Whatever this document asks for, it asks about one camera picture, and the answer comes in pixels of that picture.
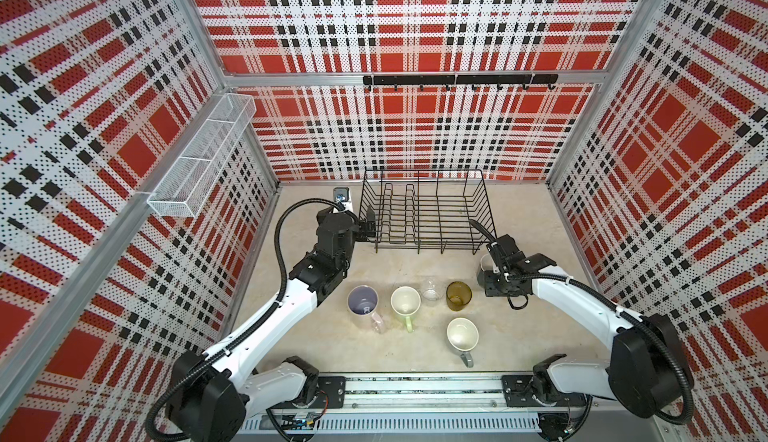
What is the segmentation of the dark green mug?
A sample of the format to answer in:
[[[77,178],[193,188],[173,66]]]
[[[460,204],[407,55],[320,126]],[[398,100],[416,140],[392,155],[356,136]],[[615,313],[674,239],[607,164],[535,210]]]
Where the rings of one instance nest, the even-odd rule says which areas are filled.
[[[481,288],[486,286],[488,280],[494,280],[499,270],[489,253],[484,254],[479,260],[477,282]]]

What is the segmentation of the black wire dish rack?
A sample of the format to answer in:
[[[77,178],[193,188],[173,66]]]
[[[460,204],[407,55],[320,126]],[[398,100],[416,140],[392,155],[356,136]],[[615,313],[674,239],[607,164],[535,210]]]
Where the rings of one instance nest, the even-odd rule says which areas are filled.
[[[358,217],[376,210],[377,239],[385,249],[470,251],[496,237],[485,177],[480,170],[371,170],[364,173]]]

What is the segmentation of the purple iridescent mug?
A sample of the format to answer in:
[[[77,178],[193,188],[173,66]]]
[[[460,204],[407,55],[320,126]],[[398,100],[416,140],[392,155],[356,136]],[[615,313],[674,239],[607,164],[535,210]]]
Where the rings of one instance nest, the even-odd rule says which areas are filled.
[[[382,334],[385,331],[384,320],[378,313],[379,295],[367,285],[353,288],[347,297],[347,309],[356,327],[364,331]]]

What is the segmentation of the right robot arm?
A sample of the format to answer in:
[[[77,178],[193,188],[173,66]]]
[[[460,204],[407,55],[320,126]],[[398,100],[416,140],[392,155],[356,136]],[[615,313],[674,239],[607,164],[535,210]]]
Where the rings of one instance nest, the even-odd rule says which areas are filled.
[[[503,297],[513,310],[537,298],[568,315],[600,341],[605,360],[555,354],[532,370],[529,391],[542,406],[569,394],[620,403],[631,414],[686,425],[695,414],[694,377],[682,342],[666,315],[643,315],[613,302],[540,253],[525,255],[509,235],[494,236],[477,220],[470,227],[487,241],[494,267],[478,280],[488,297]]]

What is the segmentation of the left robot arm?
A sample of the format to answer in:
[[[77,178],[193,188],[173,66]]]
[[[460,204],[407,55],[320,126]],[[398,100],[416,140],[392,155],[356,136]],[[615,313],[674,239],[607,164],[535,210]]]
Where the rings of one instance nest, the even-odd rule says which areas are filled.
[[[256,370],[299,321],[317,309],[347,277],[354,247],[371,234],[354,214],[348,188],[319,199],[317,242],[287,268],[274,249],[279,289],[244,324],[202,353],[188,351],[173,365],[169,387],[149,409],[144,430],[153,441],[230,441],[244,422],[277,404],[311,402],[318,371],[293,356],[277,368]]]

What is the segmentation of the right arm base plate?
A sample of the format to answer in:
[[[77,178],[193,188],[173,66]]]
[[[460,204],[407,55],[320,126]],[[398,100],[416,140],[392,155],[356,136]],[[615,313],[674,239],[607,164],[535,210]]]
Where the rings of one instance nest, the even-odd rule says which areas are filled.
[[[502,393],[508,407],[584,408],[583,394],[561,393],[541,374],[504,375]]]

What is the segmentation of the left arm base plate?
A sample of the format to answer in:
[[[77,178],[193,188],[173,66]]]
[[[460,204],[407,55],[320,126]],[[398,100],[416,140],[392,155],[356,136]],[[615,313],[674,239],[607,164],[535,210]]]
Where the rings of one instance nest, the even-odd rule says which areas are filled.
[[[347,379],[321,374],[305,382],[293,400],[278,403],[272,409],[338,409],[344,405]]]

